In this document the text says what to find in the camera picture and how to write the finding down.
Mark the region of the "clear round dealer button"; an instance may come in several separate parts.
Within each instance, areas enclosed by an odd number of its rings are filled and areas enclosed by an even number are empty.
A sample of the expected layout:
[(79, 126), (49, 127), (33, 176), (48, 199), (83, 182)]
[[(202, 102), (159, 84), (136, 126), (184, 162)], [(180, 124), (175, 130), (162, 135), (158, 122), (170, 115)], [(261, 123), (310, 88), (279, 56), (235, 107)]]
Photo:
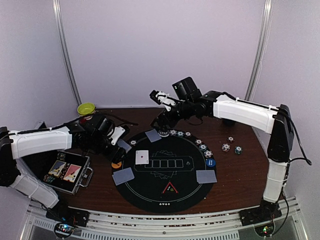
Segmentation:
[(169, 131), (159, 131), (158, 134), (165, 138), (165, 137), (168, 137), (170, 135), (170, 132)]

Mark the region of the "blue card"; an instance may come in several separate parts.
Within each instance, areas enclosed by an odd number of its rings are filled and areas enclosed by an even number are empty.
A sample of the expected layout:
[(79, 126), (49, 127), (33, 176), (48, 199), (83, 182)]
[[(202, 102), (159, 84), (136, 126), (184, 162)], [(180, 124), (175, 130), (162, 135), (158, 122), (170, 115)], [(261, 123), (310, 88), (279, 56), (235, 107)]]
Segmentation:
[(131, 181), (135, 178), (131, 167), (115, 171), (112, 174), (113, 181), (116, 186)]
[(151, 143), (154, 143), (162, 139), (162, 137), (159, 135), (159, 133), (155, 129), (146, 131), (145, 135), (147, 136), (147, 138)]
[(214, 170), (197, 170), (196, 181), (199, 184), (211, 184), (217, 182), (216, 172)]

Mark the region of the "blue playing card deck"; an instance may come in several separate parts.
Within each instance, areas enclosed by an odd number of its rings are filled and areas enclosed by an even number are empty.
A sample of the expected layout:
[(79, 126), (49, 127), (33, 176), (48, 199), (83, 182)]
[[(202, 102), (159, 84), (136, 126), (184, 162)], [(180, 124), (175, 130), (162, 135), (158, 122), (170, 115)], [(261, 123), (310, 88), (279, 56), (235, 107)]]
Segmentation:
[(126, 153), (128, 153), (132, 149), (132, 146), (130, 144), (128, 144), (126, 141), (124, 141), (123, 139), (119, 139), (117, 141), (117, 145), (120, 148), (123, 148)]

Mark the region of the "ace of diamonds card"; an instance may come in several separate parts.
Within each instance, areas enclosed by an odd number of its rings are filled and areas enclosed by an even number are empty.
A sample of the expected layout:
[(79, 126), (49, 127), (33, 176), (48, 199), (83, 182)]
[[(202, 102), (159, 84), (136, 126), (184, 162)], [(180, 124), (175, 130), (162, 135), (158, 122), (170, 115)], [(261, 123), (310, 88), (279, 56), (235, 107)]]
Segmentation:
[(136, 150), (135, 151), (135, 164), (136, 165), (149, 164), (149, 151), (148, 150)]

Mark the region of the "orange round blind button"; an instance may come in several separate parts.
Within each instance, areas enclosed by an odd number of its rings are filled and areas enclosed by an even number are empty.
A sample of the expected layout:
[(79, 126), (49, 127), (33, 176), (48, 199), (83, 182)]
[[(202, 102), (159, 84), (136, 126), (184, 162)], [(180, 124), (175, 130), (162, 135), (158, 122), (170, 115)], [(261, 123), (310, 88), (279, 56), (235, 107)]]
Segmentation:
[(118, 163), (112, 163), (111, 167), (113, 169), (119, 169), (122, 166), (122, 162), (118, 162)]

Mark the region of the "blue round blind button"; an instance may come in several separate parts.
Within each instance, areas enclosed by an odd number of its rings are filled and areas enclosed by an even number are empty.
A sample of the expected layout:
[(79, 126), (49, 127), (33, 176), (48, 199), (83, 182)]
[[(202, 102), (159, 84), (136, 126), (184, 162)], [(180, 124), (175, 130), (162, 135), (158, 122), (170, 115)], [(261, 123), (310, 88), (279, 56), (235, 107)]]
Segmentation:
[(216, 166), (216, 161), (213, 158), (207, 158), (205, 163), (208, 167), (213, 168)]

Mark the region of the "red black triangle marker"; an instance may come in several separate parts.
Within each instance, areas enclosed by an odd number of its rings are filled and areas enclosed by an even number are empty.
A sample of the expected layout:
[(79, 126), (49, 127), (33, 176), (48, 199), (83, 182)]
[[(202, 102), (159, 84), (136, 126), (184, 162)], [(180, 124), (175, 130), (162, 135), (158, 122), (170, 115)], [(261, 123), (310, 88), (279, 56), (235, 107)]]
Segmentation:
[(175, 186), (169, 182), (164, 190), (162, 191), (162, 194), (178, 194), (178, 190), (175, 188)]

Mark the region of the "blue white poker chip stack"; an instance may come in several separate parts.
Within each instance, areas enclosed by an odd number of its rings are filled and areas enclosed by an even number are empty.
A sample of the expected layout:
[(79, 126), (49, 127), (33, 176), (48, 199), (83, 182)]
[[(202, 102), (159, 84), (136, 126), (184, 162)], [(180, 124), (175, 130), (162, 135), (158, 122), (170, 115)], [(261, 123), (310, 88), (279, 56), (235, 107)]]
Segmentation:
[(223, 152), (228, 152), (231, 149), (231, 146), (228, 143), (224, 143), (221, 147)]

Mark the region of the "green poker chip stack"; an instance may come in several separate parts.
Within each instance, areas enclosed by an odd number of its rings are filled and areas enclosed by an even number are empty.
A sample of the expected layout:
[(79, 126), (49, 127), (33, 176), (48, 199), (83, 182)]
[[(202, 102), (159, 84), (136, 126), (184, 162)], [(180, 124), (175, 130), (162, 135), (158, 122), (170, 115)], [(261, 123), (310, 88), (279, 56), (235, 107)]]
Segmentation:
[(234, 148), (234, 152), (237, 154), (237, 155), (240, 155), (242, 152), (243, 152), (243, 148), (241, 146), (236, 146)]

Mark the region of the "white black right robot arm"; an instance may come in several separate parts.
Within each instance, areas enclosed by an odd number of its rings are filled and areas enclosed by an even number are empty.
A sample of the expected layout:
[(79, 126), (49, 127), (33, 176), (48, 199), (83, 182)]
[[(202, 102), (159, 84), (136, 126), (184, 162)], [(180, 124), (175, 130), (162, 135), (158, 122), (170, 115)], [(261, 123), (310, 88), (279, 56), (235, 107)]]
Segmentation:
[(281, 216), (279, 199), (282, 197), (289, 176), (294, 141), (300, 137), (287, 105), (259, 104), (234, 97), (227, 92), (210, 90), (201, 93), (191, 77), (172, 85), (177, 98), (168, 93), (153, 90), (149, 97), (164, 110), (151, 126), (169, 132), (180, 120), (191, 117), (222, 119), (227, 125), (241, 123), (268, 135), (265, 154), (268, 159), (266, 185), (259, 206), (239, 211), (243, 225), (271, 221)]

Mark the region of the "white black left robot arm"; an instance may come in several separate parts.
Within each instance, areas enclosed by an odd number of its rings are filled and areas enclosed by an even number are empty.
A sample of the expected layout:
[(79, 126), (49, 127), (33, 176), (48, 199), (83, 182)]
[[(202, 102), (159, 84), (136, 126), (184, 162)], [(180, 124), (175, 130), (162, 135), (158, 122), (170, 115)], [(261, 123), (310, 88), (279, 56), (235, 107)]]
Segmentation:
[(125, 149), (118, 145), (129, 132), (132, 122), (117, 125), (112, 114), (91, 113), (54, 127), (8, 130), (0, 128), (0, 185), (13, 188), (41, 203), (61, 222), (72, 218), (72, 211), (52, 187), (18, 167), (17, 160), (52, 151), (79, 149), (84, 153), (105, 155), (118, 163)]

